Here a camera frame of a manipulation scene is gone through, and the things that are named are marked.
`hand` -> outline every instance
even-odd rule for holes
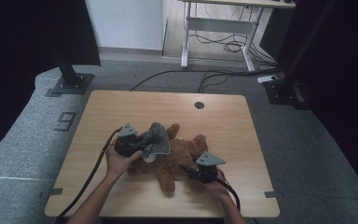
[[[116,139],[114,139],[110,143],[110,145],[113,145],[115,142]],[[126,158],[118,155],[114,147],[111,146],[106,150],[105,155],[106,155],[106,164],[107,164],[106,177],[111,179],[117,179],[127,171],[131,162],[141,157],[142,151],[139,150],[134,154],[132,154],[131,157]]]
[[[221,179],[222,181],[225,181],[224,173],[223,171],[217,167],[218,175],[217,178]],[[223,185],[217,183],[216,181],[205,184],[205,188],[214,196],[217,198],[217,200],[221,201],[228,195],[228,190]]]

